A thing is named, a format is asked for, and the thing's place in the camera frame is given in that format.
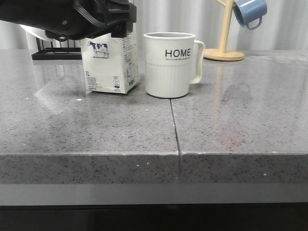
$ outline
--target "blue mug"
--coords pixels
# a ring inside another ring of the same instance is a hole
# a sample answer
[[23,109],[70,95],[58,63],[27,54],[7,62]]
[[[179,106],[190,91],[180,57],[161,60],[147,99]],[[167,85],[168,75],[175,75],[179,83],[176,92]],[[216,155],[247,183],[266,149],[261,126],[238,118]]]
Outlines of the blue mug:
[[[248,29],[254,30],[261,26],[262,16],[268,12],[268,6],[265,0],[236,0],[233,8],[235,17],[239,24]],[[259,19],[258,25],[251,28],[249,23]]]

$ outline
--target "milk carton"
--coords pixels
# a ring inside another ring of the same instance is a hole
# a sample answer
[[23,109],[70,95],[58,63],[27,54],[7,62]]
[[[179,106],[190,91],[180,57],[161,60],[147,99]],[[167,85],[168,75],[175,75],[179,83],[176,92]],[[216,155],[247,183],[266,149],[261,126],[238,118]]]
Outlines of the milk carton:
[[81,51],[87,90],[127,94],[139,82],[135,28],[125,38],[83,39]]

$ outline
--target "white wall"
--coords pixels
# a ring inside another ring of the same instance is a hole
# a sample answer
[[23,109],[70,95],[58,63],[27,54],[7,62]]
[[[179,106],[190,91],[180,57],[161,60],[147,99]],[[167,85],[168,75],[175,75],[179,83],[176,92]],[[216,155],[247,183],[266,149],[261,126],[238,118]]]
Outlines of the white wall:
[[[208,48],[218,46],[224,8],[215,0],[135,0],[138,39],[153,31],[194,33]],[[308,49],[308,0],[267,0],[268,14],[250,31],[232,17],[228,49]],[[0,22],[0,49],[33,49],[35,40],[18,25]]]

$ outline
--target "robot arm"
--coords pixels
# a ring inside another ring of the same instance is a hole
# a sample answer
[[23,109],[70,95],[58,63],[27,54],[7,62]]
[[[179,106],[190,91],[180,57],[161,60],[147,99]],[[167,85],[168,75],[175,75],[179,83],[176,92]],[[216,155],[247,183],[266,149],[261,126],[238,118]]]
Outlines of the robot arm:
[[122,38],[132,31],[137,8],[128,0],[0,0],[0,20],[43,29],[57,40]]

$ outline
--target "gray granite countertop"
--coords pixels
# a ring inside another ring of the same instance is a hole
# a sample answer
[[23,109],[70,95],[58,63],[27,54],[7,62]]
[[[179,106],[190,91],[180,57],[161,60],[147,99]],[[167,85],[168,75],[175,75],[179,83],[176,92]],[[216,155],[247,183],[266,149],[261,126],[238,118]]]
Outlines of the gray granite countertop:
[[245,54],[166,100],[142,58],[128,95],[86,94],[81,61],[0,51],[0,185],[308,183],[308,51]]

